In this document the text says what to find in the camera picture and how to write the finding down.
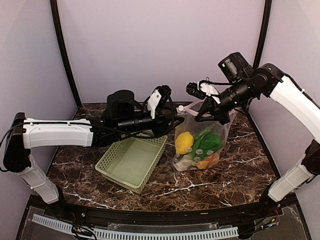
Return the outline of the yellow lemon top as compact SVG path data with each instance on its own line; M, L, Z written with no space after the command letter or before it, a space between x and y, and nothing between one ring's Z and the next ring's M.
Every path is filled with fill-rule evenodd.
M175 149L180 155L190 153L193 145L194 137L189 131L181 133L175 140Z

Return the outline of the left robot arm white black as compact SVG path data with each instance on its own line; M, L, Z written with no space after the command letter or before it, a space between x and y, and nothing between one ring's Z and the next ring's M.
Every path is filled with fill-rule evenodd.
M18 112L1 143L5 143L1 172L12 172L34 190L60 218L71 213L63 193L52 183L32 157L31 150L48 146L106 147L129 137L141 138L151 131L151 139L167 135L184 119L178 116L167 85L158 86L139 103L130 90L118 90L106 98L100 117L78 120L39 120Z

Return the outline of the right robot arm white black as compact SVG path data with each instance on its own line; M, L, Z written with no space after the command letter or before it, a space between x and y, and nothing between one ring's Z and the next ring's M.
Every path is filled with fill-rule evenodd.
M320 174L320 107L291 76L271 63L253 69L240 52L234 52L218 66L228 80L223 92L209 80L186 87L189 95L204 101L195 117L197 122L227 124L231 110L264 95L289 111L313 136L303 158L268 186L255 205L255 213L266 217L286 195Z

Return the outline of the beige plastic basket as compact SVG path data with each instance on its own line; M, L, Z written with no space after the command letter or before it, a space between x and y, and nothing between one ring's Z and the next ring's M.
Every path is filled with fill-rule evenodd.
M107 180L141 194L166 148L168 137L130 137L113 143L95 165Z

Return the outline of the green white bok choy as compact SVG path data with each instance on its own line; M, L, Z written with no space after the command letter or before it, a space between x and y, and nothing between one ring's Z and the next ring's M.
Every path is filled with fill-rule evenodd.
M222 138L213 129L205 129L195 135L192 151L188 155L196 162L204 160L223 147Z

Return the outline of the clear zip top bag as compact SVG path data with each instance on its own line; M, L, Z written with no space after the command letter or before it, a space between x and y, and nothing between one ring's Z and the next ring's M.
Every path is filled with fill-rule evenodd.
M221 151L227 143L231 123L195 121L203 100L179 105L177 113L184 118L175 128L175 155L172 167L178 172L205 170L218 164Z

